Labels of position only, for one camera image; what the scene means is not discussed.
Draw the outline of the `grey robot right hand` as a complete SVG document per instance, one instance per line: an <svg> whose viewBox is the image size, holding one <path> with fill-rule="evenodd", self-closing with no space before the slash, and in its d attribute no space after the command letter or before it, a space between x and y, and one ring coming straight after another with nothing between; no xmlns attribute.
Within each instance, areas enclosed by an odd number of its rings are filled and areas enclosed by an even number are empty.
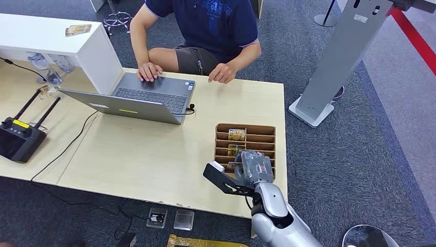
<svg viewBox="0 0 436 247"><path fill-rule="evenodd" d="M239 150L234 167L235 179L245 185L259 182L273 183L274 173L269 156L254 150Z"/></svg>

